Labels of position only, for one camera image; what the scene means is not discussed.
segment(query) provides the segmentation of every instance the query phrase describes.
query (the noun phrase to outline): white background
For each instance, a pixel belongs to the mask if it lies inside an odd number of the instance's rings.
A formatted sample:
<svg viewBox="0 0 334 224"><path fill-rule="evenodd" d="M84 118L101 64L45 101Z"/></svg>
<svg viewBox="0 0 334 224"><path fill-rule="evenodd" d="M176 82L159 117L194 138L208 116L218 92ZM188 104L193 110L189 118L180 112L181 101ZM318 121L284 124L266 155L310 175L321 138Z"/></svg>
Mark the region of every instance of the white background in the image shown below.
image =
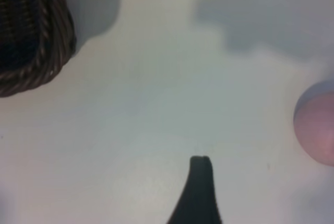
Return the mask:
<svg viewBox="0 0 334 224"><path fill-rule="evenodd" d="M333 169L292 120L331 74L333 1L68 0L79 53L0 100L5 218L166 223L208 155L224 223L332 223Z"/></svg>

